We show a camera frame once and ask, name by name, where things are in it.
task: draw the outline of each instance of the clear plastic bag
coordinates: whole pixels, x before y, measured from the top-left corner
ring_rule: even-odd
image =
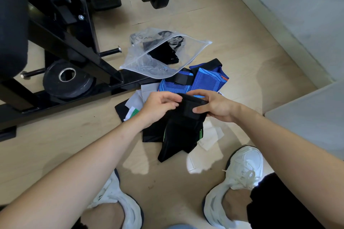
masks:
[[[164,64],[148,53],[168,42],[179,59],[175,64]],[[190,64],[211,41],[200,41],[178,32],[147,28],[130,36],[131,46],[121,69],[131,70],[154,79],[165,79],[175,75]]]

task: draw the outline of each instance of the white sneaker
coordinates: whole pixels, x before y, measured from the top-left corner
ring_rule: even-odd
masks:
[[[143,212],[133,198],[121,191],[119,176],[117,170],[115,171],[112,172],[102,190],[87,208],[93,208],[104,203],[119,202],[125,215],[122,229],[140,229],[143,223]]]
[[[263,156],[256,147],[243,146],[232,154],[225,172],[225,180],[210,190],[203,201],[203,213],[208,223],[221,229],[236,227],[222,207],[224,195],[230,188],[252,190],[257,186],[263,176]]]

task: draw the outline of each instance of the gym machine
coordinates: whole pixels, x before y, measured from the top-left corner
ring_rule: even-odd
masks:
[[[169,0],[151,2],[155,9]],[[102,57],[92,13],[121,6],[121,0],[0,0],[0,141],[14,138],[19,124],[120,92],[159,82],[116,70]],[[28,40],[44,48],[45,67],[24,72]],[[44,74],[44,90],[32,93],[14,79]]]

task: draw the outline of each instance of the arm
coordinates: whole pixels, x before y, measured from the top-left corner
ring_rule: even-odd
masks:
[[[175,109],[176,101],[182,97],[153,92],[137,115],[61,163],[0,212],[0,228],[70,229],[136,134]]]
[[[256,111],[205,90],[208,104],[194,112],[238,124],[282,182],[323,225],[344,226],[344,162]]]

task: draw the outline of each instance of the velcro strap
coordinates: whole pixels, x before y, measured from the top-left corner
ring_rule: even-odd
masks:
[[[192,85],[194,79],[195,79],[195,76],[177,73],[173,75],[172,77],[166,78],[165,81],[171,82],[171,83],[177,83],[181,85]]]
[[[222,63],[217,59],[213,59],[210,62],[207,62],[199,67],[195,67],[191,69],[191,72],[193,73],[194,76],[196,76],[198,69],[203,68],[204,70],[214,70],[215,68],[222,66]]]

